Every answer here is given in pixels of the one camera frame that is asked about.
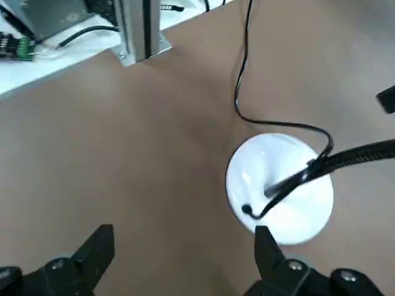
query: metal frame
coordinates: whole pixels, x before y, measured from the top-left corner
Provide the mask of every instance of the metal frame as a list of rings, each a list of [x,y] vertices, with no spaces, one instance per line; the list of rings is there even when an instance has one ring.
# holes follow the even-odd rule
[[[114,5],[121,45],[113,50],[124,65],[171,48],[160,34],[159,0],[115,0]]]

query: black cable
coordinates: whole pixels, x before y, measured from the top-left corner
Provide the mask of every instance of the black cable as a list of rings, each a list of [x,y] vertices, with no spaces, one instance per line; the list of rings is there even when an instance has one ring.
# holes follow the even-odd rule
[[[119,32],[118,28],[110,27],[110,26],[93,26],[93,27],[88,27],[88,28],[85,28],[85,29],[83,29],[81,31],[76,32],[72,36],[70,36],[67,39],[63,40],[62,42],[60,42],[56,46],[56,48],[64,47],[65,45],[67,45],[68,43],[72,42],[74,39],[80,37],[81,35],[83,35],[83,34],[85,34],[87,32],[92,32],[92,31],[96,31],[96,30],[107,30],[107,31]]]
[[[204,0],[204,5],[206,5],[206,12],[210,11],[210,3],[209,0]]]
[[[243,119],[246,122],[249,123],[254,123],[258,125],[275,125],[275,126],[286,126],[286,127],[291,127],[291,128],[300,128],[304,130],[309,130],[309,131],[315,131],[316,133],[321,133],[324,134],[328,138],[328,144],[326,147],[322,150],[320,155],[315,159],[312,160],[309,163],[309,166],[303,170],[301,173],[294,175],[292,178],[287,179],[286,182],[281,187],[281,191],[277,192],[277,196],[273,198],[263,209],[263,211],[260,213],[260,215],[254,215],[252,212],[252,208],[250,205],[246,204],[242,206],[242,211],[251,216],[253,219],[261,219],[263,218],[276,204],[281,202],[288,194],[290,194],[296,187],[298,187],[299,184],[301,184],[303,181],[305,181],[307,178],[312,178],[313,175],[317,173],[317,170],[320,168],[321,161],[325,158],[328,157],[330,152],[333,150],[333,138],[331,134],[319,127],[312,126],[312,125],[307,125],[304,123],[293,123],[293,122],[284,122],[284,121],[271,121],[271,120],[258,120],[258,119],[253,119],[253,118],[248,118],[244,116],[240,109],[239,109],[239,92],[240,92],[240,86],[241,86],[241,80],[243,78],[243,73],[246,68],[246,63],[248,60],[248,46],[249,46],[249,23],[250,23],[250,18],[251,18],[251,9],[252,5],[254,3],[254,0],[249,0],[248,2],[248,8],[247,8],[247,15],[246,15],[246,23],[244,26],[244,56],[243,56],[243,61],[241,62],[241,67],[239,71],[239,75],[237,77],[236,81],[236,87],[235,87],[235,93],[234,93],[234,106],[236,113],[238,116]]]
[[[239,72],[239,75],[238,75],[238,78],[236,81],[236,87],[235,87],[235,93],[234,93],[234,104],[235,104],[236,113],[239,115],[239,117],[241,119],[243,119],[247,122],[250,122],[250,123],[258,124],[258,125],[287,126],[287,127],[291,127],[291,128],[301,128],[304,130],[310,130],[310,131],[315,131],[317,133],[324,134],[328,138],[328,144],[326,145],[325,149],[321,152],[321,154],[318,156],[317,159],[321,159],[325,156],[328,156],[329,153],[333,150],[333,138],[332,138],[331,134],[329,132],[325,131],[324,129],[318,128],[318,127],[312,126],[312,125],[307,125],[304,123],[251,119],[251,118],[244,116],[239,109],[238,97],[239,97],[239,92],[240,92],[241,79],[243,77],[243,73],[246,68],[246,62],[248,60],[248,45],[249,45],[248,33],[249,33],[249,22],[250,22],[250,17],[251,17],[251,8],[252,8],[253,3],[254,3],[254,0],[249,0],[248,8],[247,8],[246,24],[244,27],[244,57],[243,57],[240,72]]]

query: white lamp base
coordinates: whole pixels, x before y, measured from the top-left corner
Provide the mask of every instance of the white lamp base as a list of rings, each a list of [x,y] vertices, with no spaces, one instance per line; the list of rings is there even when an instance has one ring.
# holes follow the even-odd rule
[[[266,225],[278,244],[294,245],[315,237],[326,225],[333,207],[329,175],[301,185],[261,220],[243,213],[250,204],[255,215],[270,199],[264,189],[297,173],[317,154],[302,141],[286,134],[259,134],[233,154],[227,169],[227,194],[237,218],[251,232]]]

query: white table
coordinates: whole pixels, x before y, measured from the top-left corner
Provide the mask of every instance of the white table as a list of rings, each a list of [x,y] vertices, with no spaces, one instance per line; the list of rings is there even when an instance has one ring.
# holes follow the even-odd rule
[[[213,9],[221,3],[222,0],[210,0],[210,7]],[[202,0],[167,0],[163,1],[163,4],[183,6],[185,10],[183,12],[162,11],[160,15],[161,30],[189,20],[204,13],[206,10]],[[49,38],[45,43],[55,46],[73,33],[94,25],[110,24],[107,20],[95,16]],[[0,31],[9,32],[15,37],[20,37],[2,18],[0,18]],[[120,44],[120,38],[115,32],[93,31],[56,51],[39,46],[37,51],[41,52],[41,54],[35,56],[34,62],[0,60],[0,97],[5,97],[21,86],[43,79],[50,74],[77,64],[82,60],[89,59],[118,44]]]

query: brown table surface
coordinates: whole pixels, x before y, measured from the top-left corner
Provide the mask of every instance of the brown table surface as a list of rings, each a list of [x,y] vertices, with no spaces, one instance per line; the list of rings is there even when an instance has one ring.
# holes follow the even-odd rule
[[[394,137],[375,94],[395,83],[395,38],[357,1],[257,0],[241,91],[250,116],[328,129],[336,150]],[[281,131],[232,107],[246,1],[166,32],[174,48],[123,68],[109,51],[0,103],[0,262],[25,271],[113,223],[98,295],[238,295],[258,273],[233,216],[234,149]],[[285,247],[318,270],[348,266],[395,293],[394,162],[333,174],[335,208],[312,241]]]

